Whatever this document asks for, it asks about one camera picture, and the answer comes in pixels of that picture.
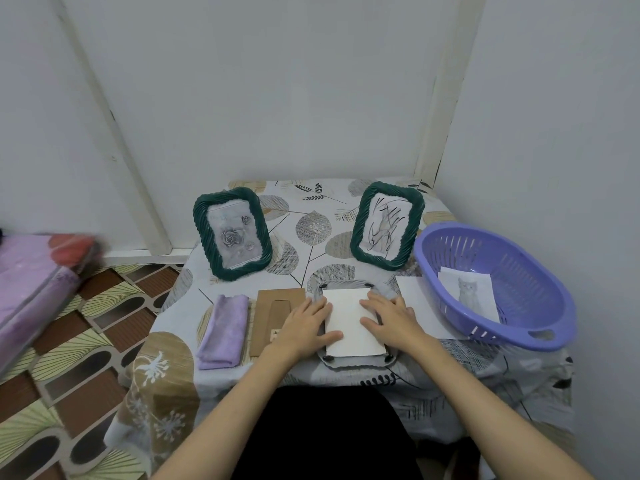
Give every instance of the table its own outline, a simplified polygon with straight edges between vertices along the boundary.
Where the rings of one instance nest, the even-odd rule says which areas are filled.
[[[422,193],[425,209],[420,229],[454,219],[420,180],[379,180]],[[398,291],[396,276],[419,275],[413,258],[398,271],[385,271],[351,255],[353,222],[360,196],[370,183],[372,180],[366,179],[231,182],[229,188],[244,185],[260,197],[273,245],[271,264],[235,282],[222,282],[212,275],[202,245],[195,247],[131,365],[131,387],[105,435],[105,443],[134,453],[156,471],[247,371],[252,360],[248,339],[253,307],[241,365],[213,371],[195,367],[193,356],[218,295],[245,294],[255,304],[260,289],[305,287],[309,294],[319,282],[353,279]],[[311,246],[305,243],[309,229],[326,237],[322,242],[316,239]],[[469,340],[442,343],[526,419],[540,429],[553,428],[572,438],[573,361],[566,350],[537,353]],[[412,437],[449,443],[466,434],[439,389],[405,354],[390,367],[347,371],[333,371],[313,356],[297,364],[283,385],[378,387]]]

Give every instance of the patterned floor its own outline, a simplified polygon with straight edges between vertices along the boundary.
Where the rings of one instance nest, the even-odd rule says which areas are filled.
[[[138,480],[130,454],[102,442],[133,361],[178,266],[100,269],[0,379],[0,479]]]

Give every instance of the green picture frame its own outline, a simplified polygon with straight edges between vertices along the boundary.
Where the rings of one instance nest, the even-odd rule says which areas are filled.
[[[260,260],[252,261],[244,266],[231,269],[225,268],[222,265],[222,256],[220,255],[216,245],[214,231],[209,224],[207,213],[212,205],[219,205],[236,199],[249,202],[249,210],[255,220],[258,240],[262,245],[262,257]],[[271,248],[271,239],[269,238],[269,229],[267,228],[267,222],[264,220],[264,214],[260,208],[258,195],[256,195],[251,189],[246,187],[236,187],[235,189],[215,194],[201,195],[193,205],[193,220],[196,224],[196,229],[198,229],[198,233],[200,234],[204,254],[211,266],[211,272],[219,279],[224,281],[235,281],[246,274],[263,270],[271,262],[273,250]]]
[[[400,249],[396,257],[391,260],[384,259],[381,256],[368,254],[360,248],[360,243],[364,235],[364,226],[367,222],[367,218],[369,217],[369,206],[371,205],[373,197],[378,193],[402,197],[412,204],[409,215],[407,216],[408,223],[406,229],[401,236]],[[358,261],[370,263],[388,271],[400,269],[407,262],[409,256],[411,256],[413,243],[415,242],[415,237],[418,233],[418,227],[420,226],[420,218],[422,217],[423,210],[424,199],[418,190],[398,187],[396,185],[385,184],[382,182],[373,182],[366,188],[362,194],[362,199],[360,200],[360,208],[358,210],[358,216],[353,224],[353,234],[349,245],[351,254],[353,254]]]

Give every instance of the folded cloth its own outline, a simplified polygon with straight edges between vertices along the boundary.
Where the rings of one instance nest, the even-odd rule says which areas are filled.
[[[200,370],[224,369],[240,364],[249,298],[219,295],[202,343],[196,352]]]

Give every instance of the hand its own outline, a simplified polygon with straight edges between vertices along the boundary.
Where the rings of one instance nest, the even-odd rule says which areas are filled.
[[[318,335],[320,325],[329,316],[332,308],[332,304],[327,303],[324,297],[313,305],[311,298],[307,298],[289,314],[282,330],[271,345],[283,350],[297,362],[304,357],[309,357],[318,349],[337,342],[343,337],[341,331]]]
[[[380,342],[412,354],[425,339],[432,339],[422,330],[413,308],[405,306],[401,296],[388,300],[373,291],[367,296],[369,299],[361,299],[360,304],[377,312],[382,318],[382,325],[367,317],[362,317],[360,323]]]

